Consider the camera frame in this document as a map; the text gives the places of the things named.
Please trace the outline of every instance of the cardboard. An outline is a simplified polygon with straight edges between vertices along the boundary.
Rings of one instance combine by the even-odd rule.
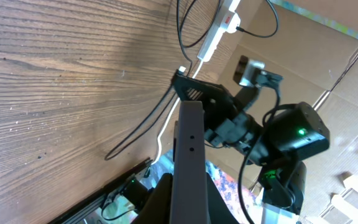
[[[358,31],[358,1],[288,0],[288,2]]]
[[[246,55],[265,62],[266,70],[284,77],[280,86],[282,103],[305,101],[312,105],[326,90],[332,90],[318,111],[331,131],[331,147],[305,161],[308,174],[301,215],[318,217],[329,205],[331,195],[345,190],[341,174],[358,175],[358,59],[351,66],[358,58],[358,40],[276,8],[281,21],[278,34],[269,39],[244,34],[218,82],[235,95],[240,87],[232,76],[239,57]],[[270,14],[268,5],[262,3],[249,30],[268,34],[275,25]],[[260,123],[274,101],[273,91],[263,90],[248,112]],[[238,178],[243,157],[236,150],[208,149],[207,159]],[[258,174],[259,167],[247,166],[244,185],[250,187]]]

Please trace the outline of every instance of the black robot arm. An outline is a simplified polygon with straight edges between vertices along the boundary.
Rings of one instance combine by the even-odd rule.
[[[172,85],[182,101],[203,103],[206,141],[234,147],[243,155],[252,149],[250,164],[262,166],[258,181],[265,189],[263,201],[299,214],[306,175],[302,160],[328,149],[329,130],[305,102],[268,111],[263,126],[274,111],[282,112],[265,129],[246,113],[263,87],[278,91],[281,80],[264,70],[262,62],[242,56],[234,74],[234,81],[242,86],[236,96],[222,85],[184,77],[179,71]]]

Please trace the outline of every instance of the wood grain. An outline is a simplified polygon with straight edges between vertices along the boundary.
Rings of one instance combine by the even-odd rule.
[[[204,32],[215,6],[198,1],[185,43]],[[175,13],[169,0],[0,0],[0,223],[46,223],[155,156],[162,120],[103,160],[158,102],[175,69],[188,67]],[[216,81],[239,38],[224,36],[198,78]],[[188,55],[196,59],[199,47]],[[167,131],[164,151],[171,139]]]

